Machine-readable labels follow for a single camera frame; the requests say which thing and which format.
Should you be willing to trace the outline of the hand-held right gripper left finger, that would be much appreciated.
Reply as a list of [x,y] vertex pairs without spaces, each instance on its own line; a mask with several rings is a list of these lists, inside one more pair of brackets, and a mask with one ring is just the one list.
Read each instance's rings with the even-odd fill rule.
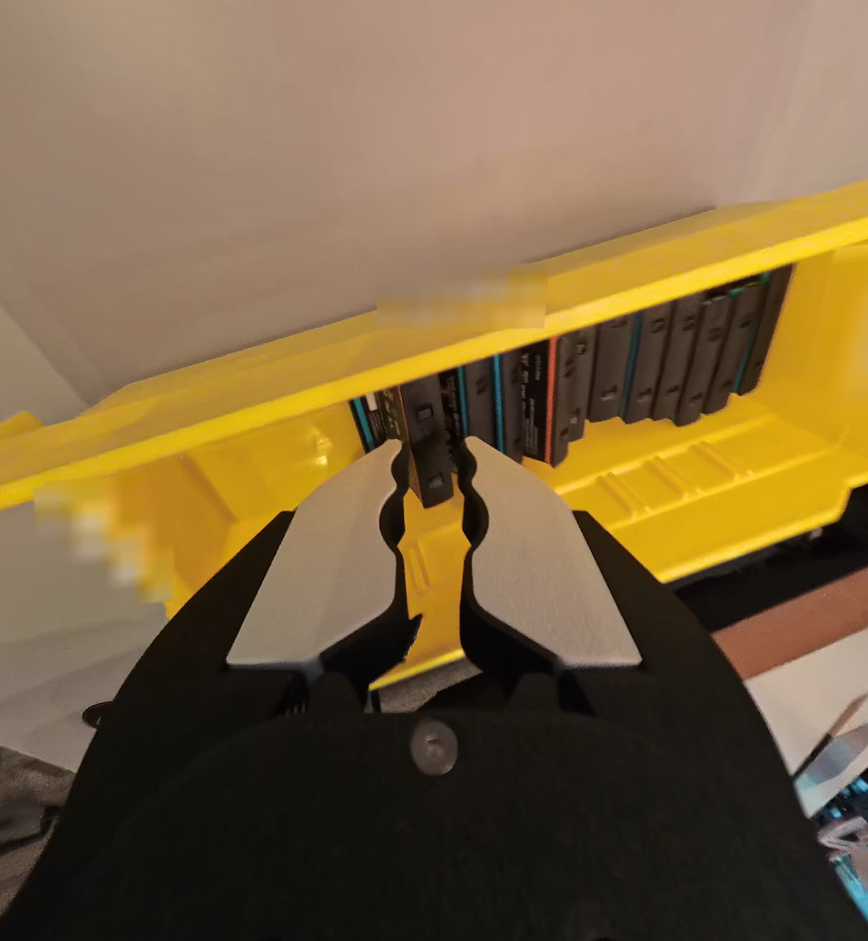
[[387,441],[293,513],[227,664],[383,675],[413,643],[405,563],[409,457]]

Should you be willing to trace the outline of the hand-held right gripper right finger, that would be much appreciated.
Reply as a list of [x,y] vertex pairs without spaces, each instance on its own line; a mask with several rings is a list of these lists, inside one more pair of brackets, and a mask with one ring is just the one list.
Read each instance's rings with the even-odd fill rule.
[[466,438],[459,486],[459,638],[484,673],[636,668],[642,656],[569,506],[531,471]]

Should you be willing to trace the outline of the yellow plastic bin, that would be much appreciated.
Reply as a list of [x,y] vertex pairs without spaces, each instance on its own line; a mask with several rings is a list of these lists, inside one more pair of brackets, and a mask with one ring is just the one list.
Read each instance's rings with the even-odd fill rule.
[[540,329],[370,312],[132,383],[73,420],[0,423],[0,511],[62,490],[173,615],[361,451],[349,399],[782,265],[757,387],[718,413],[594,423],[526,468],[663,582],[836,520],[868,484],[868,181],[743,204],[548,260]]

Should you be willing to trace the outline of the red-edged black battery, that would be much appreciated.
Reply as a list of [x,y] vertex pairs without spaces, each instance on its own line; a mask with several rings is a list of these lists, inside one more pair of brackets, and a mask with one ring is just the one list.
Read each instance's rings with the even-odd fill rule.
[[436,376],[399,387],[407,434],[411,490],[425,509],[453,497],[453,464]]

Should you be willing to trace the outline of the row of black batteries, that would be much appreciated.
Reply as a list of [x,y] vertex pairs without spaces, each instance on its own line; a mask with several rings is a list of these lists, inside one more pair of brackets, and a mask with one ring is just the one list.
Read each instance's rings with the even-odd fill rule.
[[475,437],[512,460],[558,466],[592,422],[672,421],[722,410],[760,379],[793,265],[665,301],[408,383],[440,395],[433,453]]

